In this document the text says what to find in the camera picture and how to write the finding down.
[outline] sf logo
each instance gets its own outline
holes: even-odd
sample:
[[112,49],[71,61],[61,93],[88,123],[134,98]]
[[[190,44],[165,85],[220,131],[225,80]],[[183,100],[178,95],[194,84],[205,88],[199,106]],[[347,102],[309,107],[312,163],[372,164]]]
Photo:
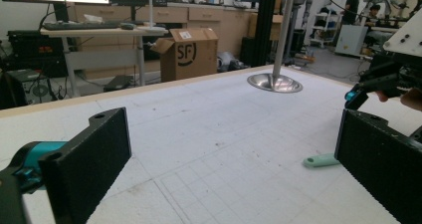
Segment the sf logo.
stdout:
[[196,58],[196,43],[181,44],[177,47],[177,59],[180,67],[186,67],[192,64]]

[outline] person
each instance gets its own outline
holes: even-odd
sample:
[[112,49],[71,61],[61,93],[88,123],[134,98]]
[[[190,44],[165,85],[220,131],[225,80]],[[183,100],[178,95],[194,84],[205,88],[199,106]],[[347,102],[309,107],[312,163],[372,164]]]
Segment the person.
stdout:
[[[357,16],[357,9],[359,8],[359,0],[346,0],[344,11],[341,11],[341,14],[343,14],[343,17],[341,19],[341,24],[339,27],[339,31],[341,31],[342,25],[354,25],[356,22],[356,16]],[[336,46],[338,37],[340,33],[337,32],[335,34],[333,45]]]
[[[388,96],[383,92],[375,92],[381,102],[385,103],[388,101]],[[422,92],[416,88],[411,89],[409,92],[404,94],[400,101],[407,107],[422,112]]]
[[369,8],[369,14],[365,22],[365,26],[368,28],[366,32],[366,37],[373,38],[379,44],[381,51],[384,52],[384,48],[382,45],[384,45],[384,43],[388,41],[393,34],[389,32],[372,30],[372,27],[380,26],[380,21],[377,17],[380,8],[381,6],[379,6],[378,4],[372,5]]

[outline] light green object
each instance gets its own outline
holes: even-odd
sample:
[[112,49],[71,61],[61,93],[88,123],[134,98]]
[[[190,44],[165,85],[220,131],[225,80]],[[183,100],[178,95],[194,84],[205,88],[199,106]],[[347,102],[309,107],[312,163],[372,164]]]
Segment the light green object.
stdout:
[[340,164],[340,162],[335,159],[334,153],[321,154],[304,159],[304,166],[306,167],[321,167],[337,164]]

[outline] desk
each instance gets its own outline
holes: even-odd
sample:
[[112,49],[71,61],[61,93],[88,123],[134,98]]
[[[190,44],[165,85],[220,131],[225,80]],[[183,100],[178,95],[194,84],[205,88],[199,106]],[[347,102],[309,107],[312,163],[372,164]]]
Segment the desk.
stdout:
[[383,27],[371,27],[373,31],[396,33],[398,28],[383,28]]
[[[145,85],[143,41],[144,36],[162,36],[163,31],[145,31],[140,29],[122,30],[98,29],[98,30],[62,30],[49,31],[41,29],[41,34],[49,37],[60,37],[63,42],[66,64],[68,67],[69,81],[72,88],[72,96],[79,97],[80,93],[75,82],[75,70],[87,68],[106,68],[119,65],[139,65],[139,83]],[[69,50],[68,37],[108,37],[108,36],[132,36],[137,37],[136,50],[98,51],[98,52],[71,52]]]
[[[289,68],[294,94],[250,86],[272,66],[0,111],[0,169],[27,142],[69,140],[98,112],[126,107],[133,157],[89,223],[397,223],[334,152],[351,87]],[[422,112],[376,96],[361,108],[410,134]],[[45,191],[25,195],[33,223],[54,223]]]

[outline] keyboard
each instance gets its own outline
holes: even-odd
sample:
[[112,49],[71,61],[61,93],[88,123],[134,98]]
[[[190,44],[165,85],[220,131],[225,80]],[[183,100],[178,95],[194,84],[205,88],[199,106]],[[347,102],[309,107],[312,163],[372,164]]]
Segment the keyboard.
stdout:
[[141,25],[143,24],[143,21],[106,21],[103,23],[45,23],[43,27],[50,31],[114,29],[119,28],[121,23]]

